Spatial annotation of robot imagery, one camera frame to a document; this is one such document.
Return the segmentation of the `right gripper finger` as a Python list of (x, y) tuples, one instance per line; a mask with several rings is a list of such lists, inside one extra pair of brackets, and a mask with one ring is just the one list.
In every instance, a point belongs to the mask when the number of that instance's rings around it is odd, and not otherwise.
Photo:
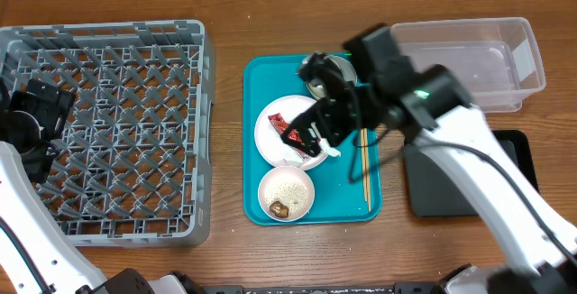
[(350, 84), (343, 80), (337, 68), (331, 68), (328, 54), (314, 52), (305, 57), (298, 67), (297, 75), (307, 86), (307, 82), (320, 81), (325, 90), (325, 97), (336, 99), (349, 90)]
[(280, 108), (288, 126), (281, 140), (309, 157), (320, 155), (325, 138), (324, 102), (287, 102)]

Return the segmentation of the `white tissue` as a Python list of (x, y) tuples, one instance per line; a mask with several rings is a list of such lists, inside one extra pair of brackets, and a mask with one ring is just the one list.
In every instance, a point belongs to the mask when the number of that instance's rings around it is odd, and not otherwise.
[(328, 140), (324, 137), (321, 136), (321, 133), (319, 132), (319, 130), (316, 127), (315, 123), (311, 124), (312, 130), (315, 132), (316, 134), (316, 138), (317, 138), (317, 142), (319, 144), (319, 147), (321, 149), (321, 152), (326, 153), (328, 156), (331, 157), (340, 157), (341, 156), (341, 152), (339, 150), (337, 150), (336, 148), (332, 147)]

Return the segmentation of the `red snack wrapper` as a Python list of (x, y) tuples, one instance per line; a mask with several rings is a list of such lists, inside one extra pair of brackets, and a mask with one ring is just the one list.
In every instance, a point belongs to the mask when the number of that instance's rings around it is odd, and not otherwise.
[(284, 160), (304, 163), (322, 153), (317, 138), (292, 128), (281, 113), (269, 115), (268, 120), (279, 137)]

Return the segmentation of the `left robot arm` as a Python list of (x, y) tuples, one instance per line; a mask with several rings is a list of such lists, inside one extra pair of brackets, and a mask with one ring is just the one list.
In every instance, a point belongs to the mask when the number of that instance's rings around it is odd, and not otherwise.
[(127, 268), (108, 279), (85, 258), (42, 204), (32, 185), (44, 181), (57, 154), (74, 94), (31, 80), (24, 91), (1, 89), (1, 266), (20, 293), (191, 293), (172, 272), (146, 280)]

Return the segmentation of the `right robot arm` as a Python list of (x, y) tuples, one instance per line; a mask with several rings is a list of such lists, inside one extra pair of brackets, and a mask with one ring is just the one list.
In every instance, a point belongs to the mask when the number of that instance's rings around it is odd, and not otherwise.
[(491, 230), (507, 260), (490, 269), (463, 266), (441, 280), (436, 292), (575, 292), (575, 226), (543, 200), (503, 151), (458, 79), (441, 65), (415, 70), (385, 25), (362, 32), (344, 48), (357, 81), (346, 81), (324, 53), (307, 56), (298, 75), (321, 84), (325, 96), (289, 124), (282, 141), (317, 156), (321, 142), (335, 147), (353, 132), (384, 125), (404, 135), (404, 154), (419, 152), (433, 161)]

